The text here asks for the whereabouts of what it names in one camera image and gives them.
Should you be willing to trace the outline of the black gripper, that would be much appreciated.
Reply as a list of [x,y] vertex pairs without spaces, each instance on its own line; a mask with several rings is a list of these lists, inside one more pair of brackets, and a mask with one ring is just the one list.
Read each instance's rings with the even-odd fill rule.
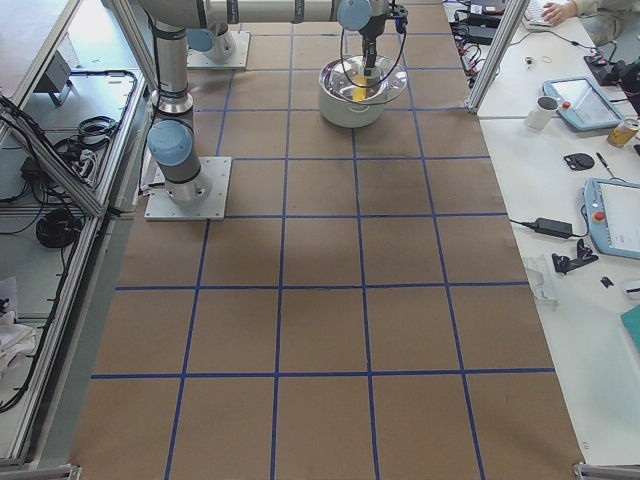
[[[365,35],[382,35],[386,22],[392,21],[399,34],[407,32],[408,10],[396,1],[369,0],[371,14],[364,26]],[[375,37],[362,38],[363,76],[373,78],[376,75],[377,40]]]

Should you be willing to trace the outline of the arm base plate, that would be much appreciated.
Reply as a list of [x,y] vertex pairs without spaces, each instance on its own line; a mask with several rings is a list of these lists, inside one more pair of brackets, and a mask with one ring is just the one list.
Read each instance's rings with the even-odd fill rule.
[[209,30],[187,31],[187,68],[191,70],[245,69],[251,35],[227,30],[215,35]]
[[188,183],[166,183],[155,166],[144,217],[150,221],[223,220],[232,169],[231,157],[200,157],[201,171]]

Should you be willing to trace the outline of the person's hand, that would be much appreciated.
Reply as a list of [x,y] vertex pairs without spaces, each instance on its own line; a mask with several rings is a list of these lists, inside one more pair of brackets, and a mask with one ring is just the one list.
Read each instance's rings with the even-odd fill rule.
[[578,9],[573,1],[563,4],[545,3],[542,10],[542,19],[549,25],[555,27],[566,20],[576,17]]

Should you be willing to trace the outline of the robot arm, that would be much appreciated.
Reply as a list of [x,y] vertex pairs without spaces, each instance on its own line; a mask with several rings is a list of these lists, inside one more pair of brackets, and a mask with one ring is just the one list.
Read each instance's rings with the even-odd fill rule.
[[189,69],[243,69],[250,36],[233,32],[243,22],[336,22],[362,37],[359,55],[342,54],[319,75],[319,107],[329,122],[360,128],[375,122],[387,103],[405,89],[397,60],[380,55],[377,40],[388,22],[405,33],[406,9],[393,1],[145,1],[154,41],[157,85],[152,105],[157,118],[146,146],[164,177],[164,188],[149,206],[167,217],[224,212],[228,158],[196,153]]
[[214,62],[226,60],[236,51],[236,42],[228,30],[214,33],[205,29],[186,31],[188,46]]

